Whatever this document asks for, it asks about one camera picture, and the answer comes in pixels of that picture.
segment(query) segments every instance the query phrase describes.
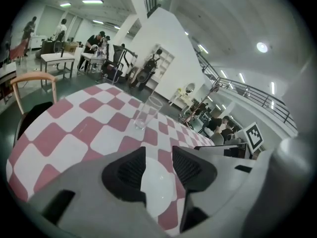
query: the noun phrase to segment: white shirt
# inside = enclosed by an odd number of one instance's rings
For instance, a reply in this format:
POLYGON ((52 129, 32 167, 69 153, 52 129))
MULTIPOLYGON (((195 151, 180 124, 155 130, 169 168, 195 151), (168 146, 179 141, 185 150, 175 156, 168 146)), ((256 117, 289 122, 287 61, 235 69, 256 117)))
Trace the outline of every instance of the white shirt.
POLYGON ((54 40, 56 41, 58 35, 61 33, 61 31, 65 32, 64 38, 66 36, 66 32, 67 32, 67 27, 65 25, 59 24, 56 29, 55 29, 55 33, 54 33, 54 40))

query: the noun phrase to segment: chair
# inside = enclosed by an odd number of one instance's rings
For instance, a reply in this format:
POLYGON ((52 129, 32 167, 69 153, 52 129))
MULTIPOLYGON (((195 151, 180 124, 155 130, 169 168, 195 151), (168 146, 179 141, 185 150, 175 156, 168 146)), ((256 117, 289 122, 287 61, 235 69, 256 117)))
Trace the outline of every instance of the chair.
POLYGON ((21 120, 18 124, 18 127, 16 129, 16 132, 15 132, 13 145, 16 144, 17 140, 25 132, 25 130, 31 125, 31 123, 37 117, 39 117, 44 111, 46 111, 49 107, 51 107, 53 105, 52 102, 45 102, 45 103, 35 105, 29 112, 23 111, 17 83, 23 82, 23 81, 31 81, 31 80, 49 80, 49 81, 51 81, 52 82, 52 92, 53 92, 54 104, 57 102, 56 84, 55 84, 55 82, 57 81, 57 78, 48 74, 48 73, 45 73, 42 71, 33 71, 33 72, 28 72, 26 74, 20 75, 20 76, 16 77, 15 79, 11 80, 11 85, 12 85, 13 90, 14 90, 14 95, 15 95, 16 101, 18 103, 19 109, 22 113, 22 118, 21 118, 21 120))
POLYGON ((210 140, 215 144, 215 145, 223 145, 223 136, 220 133, 215 133, 210 137, 210 140))
POLYGON ((202 133, 202 132, 204 131, 204 128, 205 128, 206 126, 208 126, 208 124, 209 124, 209 120, 207 120, 206 122, 204 122, 202 129, 201 129, 200 131, 198 131, 198 133, 202 133))

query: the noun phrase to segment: man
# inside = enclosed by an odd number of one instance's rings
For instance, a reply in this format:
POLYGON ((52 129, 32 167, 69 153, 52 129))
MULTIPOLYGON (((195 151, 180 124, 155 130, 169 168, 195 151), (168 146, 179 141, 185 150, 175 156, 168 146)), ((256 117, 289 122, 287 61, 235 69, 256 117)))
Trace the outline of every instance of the man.
POLYGON ((212 118, 206 127, 209 128, 214 133, 221 133, 220 126, 222 124, 227 124, 229 121, 230 121, 230 118, 228 116, 225 116, 223 119, 212 118))
POLYGON ((221 132, 224 142, 227 140, 228 135, 233 134, 233 127, 234 127, 234 123, 230 120, 228 124, 226 125, 226 129, 224 129, 221 132))
POLYGON ((202 103, 199 108, 196 110, 195 115, 199 116, 203 112, 205 112, 208 108, 208 103, 202 103))
POLYGON ((28 40, 26 45, 25 45, 25 50, 24 50, 24 56, 26 56, 26 57, 28 56, 26 53, 28 52, 31 33, 33 33, 35 30, 35 21, 36 21, 36 17, 34 16, 32 18, 32 20, 30 22, 28 22, 23 29, 22 40, 28 40))
MULTIPOLYGON (((86 42, 84 53, 94 54, 96 49, 90 50, 90 48, 93 45, 97 45, 98 47, 101 47, 103 44, 103 37, 105 37, 104 31, 101 31, 98 35, 92 35, 86 42)), ((85 61, 85 59, 83 57, 80 57, 79 64, 78 64, 78 70, 81 69, 81 65, 83 64, 84 61, 85 61)), ((85 72, 87 71, 87 67, 88 67, 88 63, 86 62, 85 63, 85 72)))
POLYGON ((53 34, 54 41, 62 42, 64 40, 66 32, 67 32, 67 27, 65 26, 66 22, 67 22, 67 20, 66 20, 66 18, 64 18, 64 19, 62 19, 61 23, 58 24, 58 26, 56 27, 55 32, 53 34))

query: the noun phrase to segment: black shirt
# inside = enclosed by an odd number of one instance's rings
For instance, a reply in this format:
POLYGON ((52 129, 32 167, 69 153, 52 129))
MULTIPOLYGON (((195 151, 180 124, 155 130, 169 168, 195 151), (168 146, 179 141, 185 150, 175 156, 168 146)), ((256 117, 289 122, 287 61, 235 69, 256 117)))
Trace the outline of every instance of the black shirt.
MULTIPOLYGON (((91 46, 92 46, 92 45, 97 45, 98 47, 101 47, 101 45, 102 45, 102 43, 103 43, 101 39, 100 39, 100 40, 97 40, 97 35, 96 35, 96 36, 92 35, 92 36, 87 40, 87 42, 89 42, 91 46)), ((84 52, 86 53, 86 52, 89 51, 89 50, 90 50, 90 48, 87 47, 87 46, 85 46, 84 52)))
POLYGON ((210 121, 209 121, 209 124, 207 126, 207 128, 209 128, 211 131, 214 131, 217 126, 221 126, 222 124, 222 119, 221 118, 212 118, 210 121))
POLYGON ((233 131, 230 130, 230 129, 224 129, 224 130, 221 132, 221 135, 223 136, 224 142, 227 140, 227 136, 230 135, 230 134, 233 134, 233 131))

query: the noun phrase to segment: person sitting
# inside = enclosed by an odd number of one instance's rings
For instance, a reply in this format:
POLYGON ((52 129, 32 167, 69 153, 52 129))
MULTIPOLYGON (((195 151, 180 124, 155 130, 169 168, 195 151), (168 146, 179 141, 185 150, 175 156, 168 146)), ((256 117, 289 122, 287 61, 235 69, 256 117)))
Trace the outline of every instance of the person sitting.
POLYGON ((222 124, 227 124, 230 121, 230 118, 228 116, 225 116, 223 119, 221 118, 212 118, 209 121, 209 124, 207 128, 209 128, 214 133, 221 133, 220 126, 222 124))
MULTIPOLYGON (((91 47, 93 45, 97 45, 98 47, 101 47, 103 44, 103 37, 105 37, 105 32, 101 31, 99 34, 97 35, 92 35, 86 42, 85 45, 85 49, 84 49, 84 53, 90 53, 90 54, 94 54, 95 53, 95 49, 91 50, 91 47)), ((79 63, 78 63, 78 70, 81 70, 81 65, 83 64, 83 62, 85 61, 84 57, 80 57, 79 63)), ((85 72, 87 71, 87 67, 88 67, 88 63, 85 63, 85 72)))
POLYGON ((234 127, 234 123, 231 120, 228 121, 228 124, 226 125, 226 129, 224 129, 221 132, 224 142, 227 140, 228 135, 233 134, 233 127, 234 127))

